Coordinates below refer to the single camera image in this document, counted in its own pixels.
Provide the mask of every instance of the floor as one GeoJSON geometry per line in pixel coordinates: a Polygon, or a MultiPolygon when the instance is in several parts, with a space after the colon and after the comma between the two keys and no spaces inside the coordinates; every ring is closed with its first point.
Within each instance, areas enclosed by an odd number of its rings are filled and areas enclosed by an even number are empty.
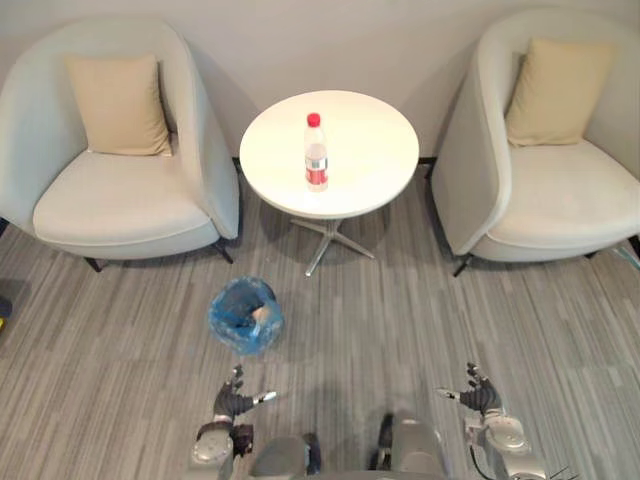
{"type": "MultiPolygon", "coordinates": [[[[640,272],[604,251],[478,262],[454,279],[424,173],[387,207],[344,223],[376,260],[333,245],[311,278],[319,238],[244,182],[233,265],[204,249],[96,274],[10,226],[0,241],[0,292],[15,304],[0,333],[1,478],[180,478],[239,361],[246,393],[280,394],[241,417],[256,448],[315,431],[326,470],[363,468],[383,414],[404,408],[441,432],[453,478],[480,478],[463,409],[435,395],[464,388],[471,359],[549,472],[639,478],[640,272]],[[273,287],[287,324],[270,351],[240,359],[209,334],[206,313],[244,274],[273,287]]],[[[251,458],[236,462],[236,478],[251,458]]]]}

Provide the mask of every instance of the seat cushion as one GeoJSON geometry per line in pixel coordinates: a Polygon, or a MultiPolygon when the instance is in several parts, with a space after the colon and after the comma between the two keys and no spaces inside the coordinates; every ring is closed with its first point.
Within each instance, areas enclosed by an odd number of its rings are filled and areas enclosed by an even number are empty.
{"type": "Polygon", "coordinates": [[[511,159],[511,197],[492,240],[579,248],[640,231],[640,182],[588,141],[512,148],[511,159]]]}
{"type": "Polygon", "coordinates": [[[38,201],[36,235],[62,245],[113,246],[157,240],[210,222],[191,196],[174,155],[83,152],[38,201]]]}

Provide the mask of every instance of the beige cushion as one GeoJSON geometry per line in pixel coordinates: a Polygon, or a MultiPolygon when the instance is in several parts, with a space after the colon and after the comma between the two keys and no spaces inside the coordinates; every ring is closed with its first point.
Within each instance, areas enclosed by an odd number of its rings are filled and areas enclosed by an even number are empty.
{"type": "Polygon", "coordinates": [[[65,61],[89,151],[171,155],[153,55],[65,61]]]}
{"type": "Polygon", "coordinates": [[[569,248],[640,231],[640,182],[586,140],[511,149],[509,205],[487,235],[506,245],[569,248]]]}
{"type": "Polygon", "coordinates": [[[173,148],[172,157],[81,153],[38,201],[36,235],[57,244],[117,246],[210,224],[185,184],[175,141],[173,148]]]}
{"type": "Polygon", "coordinates": [[[566,145],[582,138],[609,76],[610,45],[531,40],[506,116],[513,145],[566,145]]]}

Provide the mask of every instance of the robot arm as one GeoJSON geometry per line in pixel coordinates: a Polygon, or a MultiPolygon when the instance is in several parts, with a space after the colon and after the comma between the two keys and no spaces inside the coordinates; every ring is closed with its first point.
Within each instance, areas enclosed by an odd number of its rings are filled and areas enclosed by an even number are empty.
{"type": "Polygon", "coordinates": [[[474,464],[473,446],[476,445],[484,449],[497,480],[547,480],[544,467],[531,450],[522,424],[505,413],[500,395],[491,381],[472,363],[468,364],[467,373],[472,378],[469,381],[472,390],[454,392],[440,388],[438,393],[480,412],[479,420],[465,419],[465,436],[474,464]]]}
{"type": "Polygon", "coordinates": [[[200,427],[183,480],[228,480],[235,456],[251,452],[253,425],[234,426],[234,419],[275,398],[276,392],[253,397],[239,395],[242,373],[238,365],[233,369],[233,376],[220,388],[213,404],[213,421],[200,427]]]}

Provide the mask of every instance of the table base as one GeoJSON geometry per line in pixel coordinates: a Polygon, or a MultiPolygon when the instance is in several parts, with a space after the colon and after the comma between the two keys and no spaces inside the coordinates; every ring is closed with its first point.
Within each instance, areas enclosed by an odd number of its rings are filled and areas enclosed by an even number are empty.
{"type": "Polygon", "coordinates": [[[346,245],[347,247],[355,250],[358,253],[366,255],[371,259],[376,258],[373,256],[373,253],[371,253],[369,250],[359,245],[358,243],[354,242],[350,238],[345,237],[343,234],[341,234],[338,231],[338,227],[340,227],[340,224],[342,223],[342,219],[329,220],[326,225],[318,225],[316,223],[307,222],[305,220],[298,220],[297,218],[292,218],[291,223],[298,225],[300,227],[308,228],[309,230],[313,230],[314,232],[318,232],[323,235],[322,240],[320,241],[320,245],[318,245],[318,249],[316,250],[316,253],[313,254],[313,259],[311,260],[311,263],[307,267],[307,270],[304,272],[304,274],[307,277],[310,277],[313,271],[318,266],[318,263],[320,262],[320,259],[324,255],[324,252],[327,250],[329,243],[331,243],[331,240],[340,242],[343,245],[346,245]]]}

